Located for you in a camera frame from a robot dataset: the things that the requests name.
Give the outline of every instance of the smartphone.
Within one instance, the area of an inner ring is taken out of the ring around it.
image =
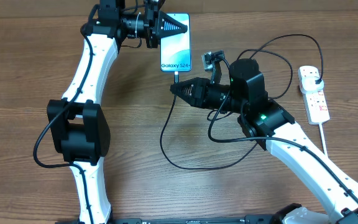
[[[168,13],[187,25],[187,32],[161,39],[161,71],[189,72],[191,70],[190,16],[187,13]]]

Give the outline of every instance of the power strip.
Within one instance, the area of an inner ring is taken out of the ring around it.
[[[323,123],[328,121],[330,117],[324,91],[319,84],[316,84],[315,86],[308,85],[307,91],[303,89],[304,86],[302,85],[302,83],[305,83],[305,80],[314,80],[316,77],[319,77],[319,72],[316,67],[307,65],[300,67],[298,70],[300,89],[303,95],[303,101],[305,102],[306,115],[308,117],[309,124],[319,125],[324,153],[328,156],[323,133]]]

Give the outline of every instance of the black cable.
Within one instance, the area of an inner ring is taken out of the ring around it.
[[[175,106],[175,102],[177,100],[177,95],[175,94],[173,96],[173,101],[172,101],[172,106],[171,106],[171,110],[169,111],[169,114],[168,114],[168,117],[167,117],[167,120],[164,124],[164,127],[162,128],[162,131],[161,131],[161,135],[160,135],[160,148],[161,148],[161,151],[162,151],[162,154],[164,155],[164,157],[166,158],[166,160],[171,163],[173,166],[179,168],[179,169],[184,169],[184,170],[219,170],[219,169],[225,169],[225,168],[228,168],[228,167],[232,167],[236,164],[238,164],[239,162],[241,162],[243,159],[245,159],[251,152],[252,150],[255,149],[256,145],[255,144],[254,146],[252,146],[252,148],[244,155],[242,156],[239,160],[237,160],[236,162],[233,162],[232,164],[229,164],[229,165],[226,165],[226,166],[221,166],[221,167],[182,167],[182,166],[179,166],[179,165],[176,165],[174,162],[172,162],[168,156],[166,155],[163,147],[162,147],[162,136],[164,134],[164,131],[165,131],[165,128],[167,127],[168,125],[168,122],[169,122],[169,119],[171,118],[171,114],[172,114],[172,111],[173,111],[173,107]]]
[[[137,9],[140,7],[145,7],[145,4],[139,5],[137,0],[135,0],[135,6],[127,7],[125,9],[121,10],[121,12],[125,12],[125,11],[133,9],[132,12],[129,12],[129,13],[125,12],[125,14],[127,14],[127,15],[135,14],[137,12]]]
[[[91,220],[91,224],[93,224],[93,216],[92,216],[92,211],[91,211],[91,205],[90,205],[90,202],[89,202],[89,198],[88,198],[88,188],[87,188],[87,185],[86,185],[86,179],[85,179],[85,170],[83,170],[79,165],[77,164],[74,164],[74,163],[66,163],[66,164],[53,164],[53,165],[50,165],[50,164],[44,164],[42,163],[41,161],[39,161],[38,159],[38,156],[37,156],[37,151],[38,151],[38,147],[41,143],[41,140],[44,138],[45,134],[47,133],[47,131],[50,129],[51,125],[56,122],[56,120],[62,116],[63,113],[65,113],[69,107],[75,102],[75,100],[78,98],[78,96],[80,95],[81,93],[81,90],[85,84],[85,81],[86,81],[86,77],[88,76],[89,72],[90,72],[90,69],[91,69],[91,65],[92,65],[92,59],[93,59],[93,48],[92,48],[92,44],[89,40],[89,38],[86,36],[86,34],[84,33],[84,27],[85,27],[86,24],[84,24],[82,27],[81,27],[81,34],[82,36],[85,38],[85,41],[86,43],[88,44],[88,47],[89,47],[89,62],[88,62],[88,66],[86,68],[86,71],[85,71],[85,74],[84,74],[84,77],[79,85],[79,87],[77,88],[77,91],[74,95],[74,97],[70,100],[70,102],[48,123],[48,125],[46,125],[46,127],[44,128],[44,130],[41,132],[40,136],[38,137],[37,141],[35,142],[34,144],[34,150],[33,150],[33,158],[34,158],[34,161],[40,166],[40,167],[43,167],[43,168],[48,168],[48,169],[51,169],[51,168],[58,168],[58,167],[68,167],[68,166],[72,166],[72,167],[76,167],[79,171],[80,171],[80,174],[82,176],[82,181],[83,181],[83,184],[84,184],[84,193],[85,193],[85,202],[86,202],[86,209],[88,210],[89,212],[89,219]]]
[[[229,62],[226,60],[226,58],[224,58],[222,55],[218,55],[218,56],[216,56],[216,57],[220,58],[220,59],[226,64],[227,69],[230,70],[230,64],[229,64]]]
[[[221,106],[217,110],[217,112],[214,115],[214,118],[212,119],[211,123],[209,124],[208,128],[208,137],[210,140],[218,143],[229,143],[229,142],[240,142],[240,141],[253,141],[253,140],[272,140],[272,141],[280,141],[287,144],[290,144],[295,147],[299,147],[300,151],[305,151],[309,155],[311,155],[313,158],[315,158],[326,170],[327,172],[334,178],[334,180],[339,184],[340,187],[342,187],[357,204],[358,204],[358,198],[353,194],[353,191],[351,189],[348,189],[346,185],[339,179],[339,177],[327,166],[327,164],[324,163],[315,153],[313,153],[311,150],[309,150],[306,146],[302,146],[301,144],[295,143],[293,141],[282,139],[282,138],[276,138],[276,137],[251,137],[251,138],[236,138],[236,139],[215,139],[211,135],[211,130],[213,127],[213,124],[216,120],[216,117],[218,117],[219,112],[222,110],[224,104],[226,103],[226,100],[230,96],[230,91],[227,93],[227,96],[223,100]]]
[[[261,47],[259,47],[259,49],[257,49],[252,55],[251,57],[249,57],[250,59],[252,59],[253,56],[255,56],[256,53],[260,52],[260,50],[262,50],[263,48],[265,48],[269,43],[273,42],[274,40],[277,40],[277,39],[280,39],[280,38],[283,38],[283,37],[293,37],[293,36],[302,36],[302,37],[308,37],[310,39],[312,39],[316,45],[317,45],[317,48],[318,48],[318,51],[320,53],[320,58],[321,58],[321,74],[320,74],[320,78],[318,80],[316,80],[316,83],[319,84],[321,82],[321,80],[323,79],[323,73],[324,73],[324,60],[323,60],[323,52],[321,51],[321,47],[320,45],[318,44],[317,40],[314,39],[313,37],[309,36],[309,35],[306,35],[306,34],[288,34],[288,35],[283,35],[283,36],[280,36],[280,37],[276,37],[270,41],[268,41],[266,44],[262,45]]]
[[[99,4],[95,4],[91,10],[91,12],[89,13],[88,16],[88,22],[92,22],[94,15],[96,14],[96,11],[99,9],[100,5]]]
[[[215,111],[217,111],[217,110],[211,110],[211,112],[208,113],[208,115],[207,115],[207,117],[206,117],[206,119],[207,119],[208,121],[212,121],[212,119],[210,119],[209,117],[210,117],[211,114],[214,113]],[[224,116],[221,117],[221,118],[216,118],[216,121],[219,121],[220,119],[223,119],[223,118],[227,118],[228,116],[230,116],[230,115],[232,115],[232,114],[233,114],[233,112],[230,112],[230,113],[224,115]]]
[[[121,47],[129,47],[129,48],[139,48],[139,47],[141,47],[142,46],[142,39],[139,37],[139,44],[138,44],[138,46],[136,46],[136,47],[133,47],[133,46],[129,46],[129,45],[122,45]]]
[[[239,60],[240,57],[241,57],[244,53],[246,53],[246,52],[248,52],[248,51],[254,51],[254,52],[256,52],[257,49],[247,49],[247,50],[244,50],[244,51],[241,52],[241,54],[238,56],[237,60]],[[279,58],[283,59],[283,60],[288,64],[288,66],[290,67],[290,70],[291,70],[290,82],[288,83],[288,86],[287,86],[287,88],[285,89],[285,91],[284,91],[280,96],[269,97],[270,99],[273,99],[273,100],[279,99],[279,98],[281,98],[283,95],[285,95],[285,94],[287,93],[288,89],[290,89],[290,86],[291,86],[291,83],[292,83],[292,78],[293,78],[292,65],[291,65],[291,63],[290,63],[285,57],[283,57],[283,56],[281,56],[281,55],[279,55],[279,54],[277,54],[277,53],[275,53],[275,52],[271,52],[271,51],[268,51],[268,50],[259,50],[259,52],[264,52],[264,53],[268,53],[268,54],[272,54],[272,55],[278,56]]]

